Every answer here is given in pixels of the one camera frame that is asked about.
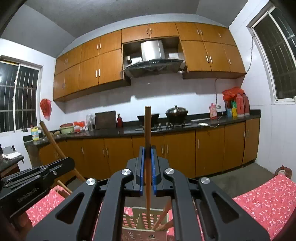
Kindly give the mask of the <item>wooden kitchen cabinets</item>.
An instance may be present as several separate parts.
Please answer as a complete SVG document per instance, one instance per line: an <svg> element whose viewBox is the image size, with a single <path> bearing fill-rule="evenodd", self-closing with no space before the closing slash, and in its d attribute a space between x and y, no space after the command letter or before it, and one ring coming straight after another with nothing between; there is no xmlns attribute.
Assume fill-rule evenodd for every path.
<svg viewBox="0 0 296 241"><path fill-rule="evenodd" d="M133 78L181 73L190 78L239 78L246 71L228 28L163 22L117 30L56 59L53 99L68 101L131 84Z"/></svg>
<svg viewBox="0 0 296 241"><path fill-rule="evenodd" d="M257 157L260 119L252 118L217 128L155 135L151 143L170 167L196 178L240 167ZM109 178L138 157L144 137L78 138L62 140L59 147L75 161L85 178Z"/></svg>

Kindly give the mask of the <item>right barred window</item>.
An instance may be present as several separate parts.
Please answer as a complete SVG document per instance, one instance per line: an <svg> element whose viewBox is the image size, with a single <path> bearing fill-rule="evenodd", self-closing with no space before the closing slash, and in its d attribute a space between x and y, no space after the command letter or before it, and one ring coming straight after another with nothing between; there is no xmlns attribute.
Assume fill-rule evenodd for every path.
<svg viewBox="0 0 296 241"><path fill-rule="evenodd" d="M295 102L295 23L269 2L247 27L264 60L274 102Z"/></svg>

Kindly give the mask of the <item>upper wooden kitchen cabinets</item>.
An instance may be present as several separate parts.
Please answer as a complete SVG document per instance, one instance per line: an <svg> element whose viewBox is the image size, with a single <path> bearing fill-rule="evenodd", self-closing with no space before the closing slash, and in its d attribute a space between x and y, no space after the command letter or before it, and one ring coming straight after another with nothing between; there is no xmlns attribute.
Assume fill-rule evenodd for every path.
<svg viewBox="0 0 296 241"><path fill-rule="evenodd" d="M133 78L181 73L190 78L239 78L246 71L228 28L163 22L117 30L56 59L53 99L68 101L131 84Z"/></svg>

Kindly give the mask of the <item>green basin with red lid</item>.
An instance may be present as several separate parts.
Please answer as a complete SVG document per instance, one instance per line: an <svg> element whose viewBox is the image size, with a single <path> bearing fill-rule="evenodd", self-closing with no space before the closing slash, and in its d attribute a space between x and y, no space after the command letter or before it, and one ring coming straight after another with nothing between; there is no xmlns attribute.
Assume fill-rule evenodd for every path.
<svg viewBox="0 0 296 241"><path fill-rule="evenodd" d="M60 126L60 132L62 134L68 134L74 132L74 124L73 123L65 123Z"/></svg>

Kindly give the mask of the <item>red plastic bag on wall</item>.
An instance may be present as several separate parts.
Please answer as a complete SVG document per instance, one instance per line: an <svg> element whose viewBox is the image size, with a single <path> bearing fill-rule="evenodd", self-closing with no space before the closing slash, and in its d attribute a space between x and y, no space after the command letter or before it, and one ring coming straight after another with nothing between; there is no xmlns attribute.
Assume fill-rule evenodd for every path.
<svg viewBox="0 0 296 241"><path fill-rule="evenodd" d="M40 102L44 118L49 121L52 113L52 102L49 99L43 98Z"/></svg>

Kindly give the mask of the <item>red plastic bags on counter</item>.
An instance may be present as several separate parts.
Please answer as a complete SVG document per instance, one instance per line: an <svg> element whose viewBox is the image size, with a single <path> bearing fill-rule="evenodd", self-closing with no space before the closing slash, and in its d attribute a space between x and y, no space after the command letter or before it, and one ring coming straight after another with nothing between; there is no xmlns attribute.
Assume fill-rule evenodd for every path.
<svg viewBox="0 0 296 241"><path fill-rule="evenodd" d="M222 94L223 94L224 101L232 101L236 99L238 94L243 95L244 90L241 89L240 87L233 87L231 89L224 90Z"/></svg>

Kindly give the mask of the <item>dark wooden cutting board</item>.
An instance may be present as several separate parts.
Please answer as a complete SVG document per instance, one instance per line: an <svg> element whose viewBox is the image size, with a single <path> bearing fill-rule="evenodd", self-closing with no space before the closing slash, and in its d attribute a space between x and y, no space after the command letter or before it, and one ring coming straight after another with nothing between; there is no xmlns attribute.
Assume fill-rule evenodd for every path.
<svg viewBox="0 0 296 241"><path fill-rule="evenodd" d="M95 114L95 128L97 130L107 130L116 128L116 111L106 111Z"/></svg>

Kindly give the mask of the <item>black lidded wok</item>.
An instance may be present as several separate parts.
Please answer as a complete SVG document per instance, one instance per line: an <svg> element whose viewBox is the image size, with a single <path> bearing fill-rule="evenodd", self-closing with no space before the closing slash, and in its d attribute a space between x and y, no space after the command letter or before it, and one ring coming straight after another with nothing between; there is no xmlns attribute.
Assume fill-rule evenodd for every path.
<svg viewBox="0 0 296 241"><path fill-rule="evenodd" d="M188 111L185 108L178 107L177 105L175 105L174 108L170 108L166 111L166 116L169 120L169 123L173 125L183 124L187 114Z"/></svg>

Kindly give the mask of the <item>wooden chopstick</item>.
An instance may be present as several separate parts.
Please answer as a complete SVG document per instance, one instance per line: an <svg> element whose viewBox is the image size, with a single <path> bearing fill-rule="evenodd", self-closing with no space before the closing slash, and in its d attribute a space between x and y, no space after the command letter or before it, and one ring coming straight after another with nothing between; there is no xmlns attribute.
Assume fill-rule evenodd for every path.
<svg viewBox="0 0 296 241"><path fill-rule="evenodd" d="M169 228L172 228L174 226L174 220L170 220L169 222L165 223L164 225L161 225L156 228L156 231L166 231Z"/></svg>
<svg viewBox="0 0 296 241"><path fill-rule="evenodd" d="M169 212L170 209L171 209L171 201L169 200L166 203L166 205L165 205L165 207L163 209L163 212L159 215L156 223L152 227L152 230L156 230L160 226L161 222L163 221L163 219L165 218L165 216L167 215L167 213Z"/></svg>
<svg viewBox="0 0 296 241"><path fill-rule="evenodd" d="M51 136L50 132L48 131L45 123L43 121L40 121L40 126L43 129L45 135L47 136L49 142L53 145L56 152L62 157L66 158L66 155L63 153L63 151L60 149L54 138ZM86 181L86 179L76 170L76 168L73 169L72 173L82 182Z"/></svg>
<svg viewBox="0 0 296 241"><path fill-rule="evenodd" d="M151 209L151 107L144 108L144 142L145 142L145 192L147 217L150 217Z"/></svg>
<svg viewBox="0 0 296 241"><path fill-rule="evenodd" d="M61 186L65 191L67 191L69 194L72 193L72 191L65 185L63 184L60 180L57 180L57 183L59 186Z"/></svg>

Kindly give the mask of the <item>left barred window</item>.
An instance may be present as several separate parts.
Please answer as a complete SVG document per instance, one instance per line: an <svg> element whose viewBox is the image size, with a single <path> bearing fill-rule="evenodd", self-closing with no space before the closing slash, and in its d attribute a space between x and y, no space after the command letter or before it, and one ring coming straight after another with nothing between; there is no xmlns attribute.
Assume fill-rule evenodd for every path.
<svg viewBox="0 0 296 241"><path fill-rule="evenodd" d="M1 58L1 132L26 131L37 126L41 68Z"/></svg>

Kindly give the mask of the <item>gas stove top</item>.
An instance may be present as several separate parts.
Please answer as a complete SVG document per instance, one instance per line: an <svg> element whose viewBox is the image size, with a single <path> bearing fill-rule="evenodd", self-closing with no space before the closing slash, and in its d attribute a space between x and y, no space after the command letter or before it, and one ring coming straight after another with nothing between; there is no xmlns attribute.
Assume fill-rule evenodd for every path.
<svg viewBox="0 0 296 241"><path fill-rule="evenodd" d="M184 128L187 126L192 126L193 124L191 122L189 123L182 123L182 124L172 124L172 123L158 123L157 125L153 126L151 128L152 132L157 132L157 131L166 131L166 130L172 130L174 128Z"/></svg>

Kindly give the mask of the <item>lower wooden kitchen cabinets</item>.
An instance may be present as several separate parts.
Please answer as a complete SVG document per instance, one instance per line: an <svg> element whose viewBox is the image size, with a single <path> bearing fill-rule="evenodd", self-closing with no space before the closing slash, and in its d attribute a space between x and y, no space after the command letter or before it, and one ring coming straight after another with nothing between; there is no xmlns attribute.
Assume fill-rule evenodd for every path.
<svg viewBox="0 0 296 241"><path fill-rule="evenodd" d="M151 143L170 167L196 178L240 167L257 157L260 119L252 118L217 128L155 135ZM62 140L59 147L75 161L85 178L109 178L138 157L144 137L78 138Z"/></svg>

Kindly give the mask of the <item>black kitchen countertop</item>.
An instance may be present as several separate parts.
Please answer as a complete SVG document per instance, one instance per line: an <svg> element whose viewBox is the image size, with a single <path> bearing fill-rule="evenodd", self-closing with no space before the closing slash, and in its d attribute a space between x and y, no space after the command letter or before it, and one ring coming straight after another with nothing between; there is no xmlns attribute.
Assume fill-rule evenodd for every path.
<svg viewBox="0 0 296 241"><path fill-rule="evenodd" d="M186 116L185 123L191 122L192 126L187 126L184 128L174 128L172 130L166 131L157 131L152 132L153 135L158 135L162 133L172 133L172 132L186 132L191 130L197 130L203 128L201 123L206 123L208 128L221 127L228 124L240 123L246 120L251 120L254 118L261 117L261 110L252 109L250 110L249 116L244 117L228 117L225 111L218 112L218 118L215 120L210 119L208 113L202 114L191 114ZM168 118L159 118L158 123L168 123ZM142 136L144 135L144 128L141 125L141 122L136 121L127 121L123 123L122 128L111 128L107 130L91 130L91 131L82 131L79 133L69 133L69 134L58 134L54 137L55 140L67 140L67 139L78 139L78 138L121 138L121 137L131 137L131 136Z"/></svg>

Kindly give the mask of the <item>clear plastic bag on counter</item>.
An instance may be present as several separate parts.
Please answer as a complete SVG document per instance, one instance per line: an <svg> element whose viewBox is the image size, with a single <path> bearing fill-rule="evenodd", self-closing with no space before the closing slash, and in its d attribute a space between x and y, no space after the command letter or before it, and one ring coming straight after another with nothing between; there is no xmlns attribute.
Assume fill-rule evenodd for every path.
<svg viewBox="0 0 296 241"><path fill-rule="evenodd" d="M86 115L86 123L87 123L87 127L88 130L94 130L94 126L95 126L95 115L94 114L88 114Z"/></svg>

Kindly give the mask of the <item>barred window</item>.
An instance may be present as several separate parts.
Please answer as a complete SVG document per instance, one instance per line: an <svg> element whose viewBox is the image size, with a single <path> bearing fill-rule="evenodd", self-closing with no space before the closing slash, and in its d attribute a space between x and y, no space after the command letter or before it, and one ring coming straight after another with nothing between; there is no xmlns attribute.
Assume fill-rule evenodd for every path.
<svg viewBox="0 0 296 241"><path fill-rule="evenodd" d="M264 60L274 102L295 102L295 23L269 2L247 27Z"/></svg>
<svg viewBox="0 0 296 241"><path fill-rule="evenodd" d="M41 68L1 58L1 132L26 131L37 126Z"/></svg>

